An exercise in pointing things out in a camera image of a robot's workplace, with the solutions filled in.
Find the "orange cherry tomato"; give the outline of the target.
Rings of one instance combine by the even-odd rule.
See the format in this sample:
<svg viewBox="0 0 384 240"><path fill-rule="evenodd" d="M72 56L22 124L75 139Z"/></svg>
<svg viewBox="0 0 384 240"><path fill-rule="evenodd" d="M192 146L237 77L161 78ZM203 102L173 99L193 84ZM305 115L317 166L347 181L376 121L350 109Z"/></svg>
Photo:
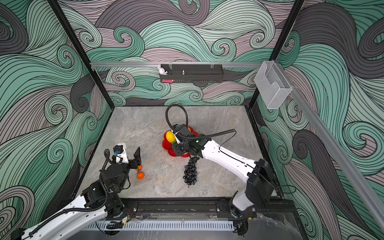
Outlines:
<svg viewBox="0 0 384 240"><path fill-rule="evenodd" d="M137 172L140 172L140 171L142 170L142 168L143 168L143 166L140 165L140 166L138 166L138 168L136 169L136 171L137 171Z"/></svg>
<svg viewBox="0 0 384 240"><path fill-rule="evenodd" d="M141 180L145 177L145 173L144 172L138 172L137 174L137 179Z"/></svg>

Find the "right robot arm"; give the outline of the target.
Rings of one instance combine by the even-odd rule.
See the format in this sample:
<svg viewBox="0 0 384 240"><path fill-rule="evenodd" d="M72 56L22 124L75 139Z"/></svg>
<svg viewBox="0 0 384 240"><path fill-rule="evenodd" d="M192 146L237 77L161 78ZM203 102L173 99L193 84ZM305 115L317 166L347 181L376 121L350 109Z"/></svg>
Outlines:
<svg viewBox="0 0 384 240"><path fill-rule="evenodd" d="M231 214L240 217L254 207L266 207L276 190L272 167L263 159L258 161L237 155L215 142L211 136L196 136L186 125L174 125L165 133L176 156L189 155L195 162L204 158L232 172L245 183L245 188L231 198Z"/></svg>

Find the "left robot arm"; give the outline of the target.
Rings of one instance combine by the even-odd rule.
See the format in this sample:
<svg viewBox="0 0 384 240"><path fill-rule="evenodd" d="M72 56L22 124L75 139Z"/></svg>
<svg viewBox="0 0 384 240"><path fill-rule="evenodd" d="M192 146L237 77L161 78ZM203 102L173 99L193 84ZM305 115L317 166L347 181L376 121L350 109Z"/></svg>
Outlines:
<svg viewBox="0 0 384 240"><path fill-rule="evenodd" d="M130 170L142 165L141 149L137 148L133 159L127 157L124 144L104 151L106 158L98 180L82 191L66 207L29 229L12 232L13 240L67 240L90 224L112 219L114 230L124 227L133 216L125 207L119 194L127 189Z"/></svg>

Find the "dark purple fake grapes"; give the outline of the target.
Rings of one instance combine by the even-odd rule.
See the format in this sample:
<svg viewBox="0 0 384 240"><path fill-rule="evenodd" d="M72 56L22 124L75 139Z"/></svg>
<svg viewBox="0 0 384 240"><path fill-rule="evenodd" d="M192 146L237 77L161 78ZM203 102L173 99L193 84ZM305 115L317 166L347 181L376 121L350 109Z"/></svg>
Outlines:
<svg viewBox="0 0 384 240"><path fill-rule="evenodd" d="M184 170L184 182L188 185L195 185L197 182L197 162L200 158L198 156L190 158L189 162L187 165L185 165L185 170Z"/></svg>

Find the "yellow fake lemon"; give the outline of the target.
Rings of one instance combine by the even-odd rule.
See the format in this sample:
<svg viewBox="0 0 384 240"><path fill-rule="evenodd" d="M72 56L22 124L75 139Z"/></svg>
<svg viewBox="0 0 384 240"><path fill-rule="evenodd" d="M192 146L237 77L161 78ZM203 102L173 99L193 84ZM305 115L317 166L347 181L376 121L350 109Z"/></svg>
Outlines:
<svg viewBox="0 0 384 240"><path fill-rule="evenodd" d="M166 140L169 142L169 143L173 143L173 142L176 142L176 137L175 135L173 134L172 131L167 131L166 134Z"/></svg>

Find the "red flower-shaped fruit bowl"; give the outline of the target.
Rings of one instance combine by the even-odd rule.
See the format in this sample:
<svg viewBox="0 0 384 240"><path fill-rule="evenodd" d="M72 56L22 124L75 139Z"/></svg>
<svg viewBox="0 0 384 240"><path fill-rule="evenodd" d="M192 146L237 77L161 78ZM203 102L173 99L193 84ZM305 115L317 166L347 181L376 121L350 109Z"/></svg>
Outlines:
<svg viewBox="0 0 384 240"><path fill-rule="evenodd" d="M192 132L196 137L199 136L200 134L195 132L194 129L192 127L188 127L188 129L190 130L190 132ZM168 141L168 137L170 137L171 140L176 140L175 137L171 137L171 130L168 130L167 132L165 132L164 134L164 140L162 142L162 147L165 151L168 152L168 154L171 156L171 157L178 157L175 153L175 151L172 149L172 143ZM189 155L188 154L183 154L179 157L182 157L182 158L189 158Z"/></svg>

